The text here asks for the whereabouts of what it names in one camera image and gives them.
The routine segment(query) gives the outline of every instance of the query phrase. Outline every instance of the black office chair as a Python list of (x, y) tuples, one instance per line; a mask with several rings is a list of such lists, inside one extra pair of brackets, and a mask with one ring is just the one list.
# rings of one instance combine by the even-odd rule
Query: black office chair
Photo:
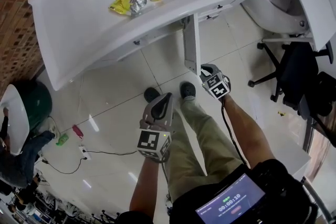
[(333, 91), (336, 88), (331, 90), (332, 86), (326, 87), (326, 85), (332, 85), (330, 76), (324, 72), (319, 74), (316, 61), (316, 57), (329, 56), (330, 63), (333, 63), (331, 44), (328, 43), (327, 48), (319, 52), (313, 51), (310, 44), (306, 42), (292, 42), (282, 47), (286, 51), (279, 63), (266, 44), (258, 43), (257, 48), (266, 50), (276, 71), (257, 81), (250, 80), (248, 85), (253, 88), (255, 85), (276, 78), (276, 93), (271, 96), (271, 100), (277, 102), (279, 95), (284, 93), (283, 103), (298, 111), (303, 119), (306, 120), (308, 117), (315, 119), (325, 132), (323, 135), (336, 147), (336, 134), (329, 132), (318, 118), (318, 115), (328, 115), (332, 110), (331, 103), (336, 100), (336, 93)]

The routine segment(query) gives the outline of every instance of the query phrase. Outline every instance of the black shoe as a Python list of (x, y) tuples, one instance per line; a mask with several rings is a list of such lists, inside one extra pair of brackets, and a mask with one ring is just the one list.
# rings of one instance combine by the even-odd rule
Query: black shoe
[(154, 88), (148, 88), (147, 90), (145, 90), (145, 93), (143, 94), (143, 96), (145, 97), (147, 103), (149, 104), (155, 98), (159, 97), (160, 93)]
[(180, 94), (181, 94), (182, 99), (186, 98), (187, 96), (196, 97), (196, 88), (192, 83), (184, 82), (180, 86)]

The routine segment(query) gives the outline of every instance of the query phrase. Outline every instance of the person's jeans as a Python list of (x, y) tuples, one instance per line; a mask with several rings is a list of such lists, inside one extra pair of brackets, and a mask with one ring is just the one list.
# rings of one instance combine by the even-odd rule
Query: person's jeans
[(30, 184), (34, 176), (34, 164), (38, 152), (48, 144), (55, 135), (50, 131), (44, 131), (40, 135), (28, 141), (23, 147), (22, 153), (18, 156), (18, 163), (21, 167), (22, 174)]
[(172, 124), (174, 134), (169, 148), (170, 157), (165, 163), (172, 202), (198, 186), (219, 183), (242, 164), (233, 143), (214, 119), (196, 103), (194, 97), (184, 99), (181, 111), (196, 133), (207, 176), (196, 159), (181, 116), (175, 111)]

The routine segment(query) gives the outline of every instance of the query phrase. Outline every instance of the digital display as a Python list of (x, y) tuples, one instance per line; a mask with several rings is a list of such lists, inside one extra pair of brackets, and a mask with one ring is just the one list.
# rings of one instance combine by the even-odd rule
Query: digital display
[(231, 186), (196, 210), (205, 224), (230, 224), (255, 205), (265, 193), (243, 174)]

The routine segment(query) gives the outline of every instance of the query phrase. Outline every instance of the brick wall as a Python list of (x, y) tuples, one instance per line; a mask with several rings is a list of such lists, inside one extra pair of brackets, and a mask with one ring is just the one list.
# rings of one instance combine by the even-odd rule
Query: brick wall
[(42, 66), (32, 7), (0, 0), (0, 97), (12, 81), (30, 79)]

